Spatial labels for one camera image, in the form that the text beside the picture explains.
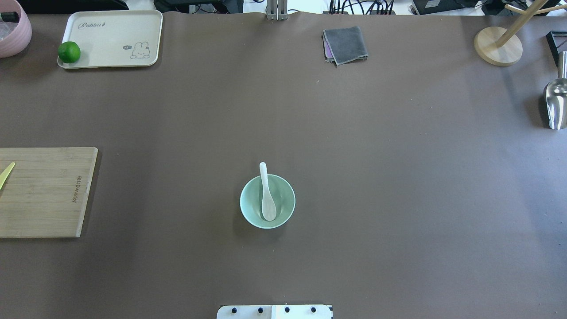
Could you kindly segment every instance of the lime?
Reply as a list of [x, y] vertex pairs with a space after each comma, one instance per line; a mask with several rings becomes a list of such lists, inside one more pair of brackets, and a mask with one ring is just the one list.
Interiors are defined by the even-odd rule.
[[57, 49], [57, 54], [64, 63], [75, 63], [81, 57], [81, 49], [75, 42], [67, 41], [61, 43]]

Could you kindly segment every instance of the round wooden base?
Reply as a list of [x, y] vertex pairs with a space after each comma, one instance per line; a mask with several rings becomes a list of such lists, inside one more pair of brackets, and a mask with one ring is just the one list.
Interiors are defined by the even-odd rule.
[[503, 46], [497, 47], [496, 41], [506, 32], [501, 27], [482, 29], [475, 36], [475, 49], [486, 62], [497, 66], [510, 66], [522, 57], [522, 42], [513, 35]]

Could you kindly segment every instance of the metal scoop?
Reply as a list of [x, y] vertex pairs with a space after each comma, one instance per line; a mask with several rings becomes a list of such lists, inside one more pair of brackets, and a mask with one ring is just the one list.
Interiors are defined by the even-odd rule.
[[549, 116], [549, 127], [562, 129], [567, 127], [567, 54], [559, 53], [558, 79], [545, 86], [545, 102]]

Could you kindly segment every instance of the folded towel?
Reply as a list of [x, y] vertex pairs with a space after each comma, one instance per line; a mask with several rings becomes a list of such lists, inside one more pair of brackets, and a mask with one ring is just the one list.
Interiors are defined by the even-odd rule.
[[368, 57], [359, 27], [323, 30], [323, 47], [327, 61], [337, 65]]

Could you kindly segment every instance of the cutting board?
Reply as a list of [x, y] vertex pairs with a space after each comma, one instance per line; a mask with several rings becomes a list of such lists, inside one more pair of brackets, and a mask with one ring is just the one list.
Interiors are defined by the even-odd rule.
[[0, 237], [79, 237], [96, 148], [0, 148]]

